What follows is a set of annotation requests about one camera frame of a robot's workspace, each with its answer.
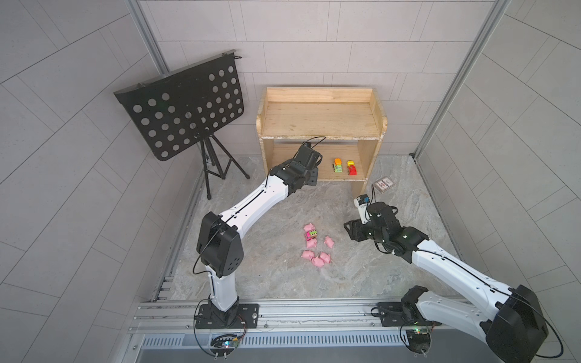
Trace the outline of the orange green mixer truck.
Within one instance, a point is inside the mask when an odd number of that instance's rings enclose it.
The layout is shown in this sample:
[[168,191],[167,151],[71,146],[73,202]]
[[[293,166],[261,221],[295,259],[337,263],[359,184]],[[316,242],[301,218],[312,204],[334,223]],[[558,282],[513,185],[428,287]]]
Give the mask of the orange green mixer truck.
[[333,169],[334,172],[336,173],[342,173],[343,172],[343,163],[342,160],[340,158],[335,158],[333,161]]

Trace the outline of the red yellow toy truck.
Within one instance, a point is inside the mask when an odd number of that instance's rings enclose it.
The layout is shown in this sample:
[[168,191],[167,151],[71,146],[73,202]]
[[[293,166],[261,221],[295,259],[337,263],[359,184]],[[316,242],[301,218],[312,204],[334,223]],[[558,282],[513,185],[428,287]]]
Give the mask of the red yellow toy truck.
[[356,165],[352,160],[347,162],[348,175],[357,175]]

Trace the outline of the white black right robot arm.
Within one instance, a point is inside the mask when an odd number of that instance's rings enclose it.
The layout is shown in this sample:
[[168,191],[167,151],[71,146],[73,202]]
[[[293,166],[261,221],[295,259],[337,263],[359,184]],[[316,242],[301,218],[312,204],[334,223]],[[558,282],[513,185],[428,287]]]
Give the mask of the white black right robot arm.
[[537,295],[520,285],[510,287],[470,267],[446,252],[425,233],[403,227],[398,209],[355,199],[359,218],[343,226],[351,240],[371,240],[383,254],[391,254],[424,269],[467,302],[447,299],[414,286],[402,297],[398,310],[405,326],[441,323],[483,341],[503,362],[530,362],[555,329],[546,320]]

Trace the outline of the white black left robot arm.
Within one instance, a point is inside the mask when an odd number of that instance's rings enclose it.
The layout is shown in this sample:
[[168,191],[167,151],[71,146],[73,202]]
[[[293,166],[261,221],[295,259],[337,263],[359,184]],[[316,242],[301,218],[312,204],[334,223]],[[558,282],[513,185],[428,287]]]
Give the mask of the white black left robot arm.
[[209,212],[201,222],[197,251],[210,278],[210,305],[229,313],[239,304],[235,271],[244,258],[242,240],[272,207],[305,185],[315,186],[322,155],[311,139],[295,155],[267,172],[265,180],[246,198],[222,213]]

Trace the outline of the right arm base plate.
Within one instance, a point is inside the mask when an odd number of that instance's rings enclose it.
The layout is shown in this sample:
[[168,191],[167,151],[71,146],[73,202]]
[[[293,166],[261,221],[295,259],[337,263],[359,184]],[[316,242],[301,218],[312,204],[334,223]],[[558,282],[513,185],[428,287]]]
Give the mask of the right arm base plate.
[[435,328],[440,322],[428,321],[416,308],[402,302],[378,302],[370,311],[372,317],[380,319],[382,327],[419,326]]

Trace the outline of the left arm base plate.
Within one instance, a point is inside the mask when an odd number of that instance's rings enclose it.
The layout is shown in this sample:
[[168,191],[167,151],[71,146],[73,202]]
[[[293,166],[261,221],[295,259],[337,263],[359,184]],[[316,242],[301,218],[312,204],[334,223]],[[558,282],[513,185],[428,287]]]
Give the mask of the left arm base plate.
[[242,329],[257,327],[259,304],[234,304],[223,312],[213,304],[202,305],[195,315],[196,329]]

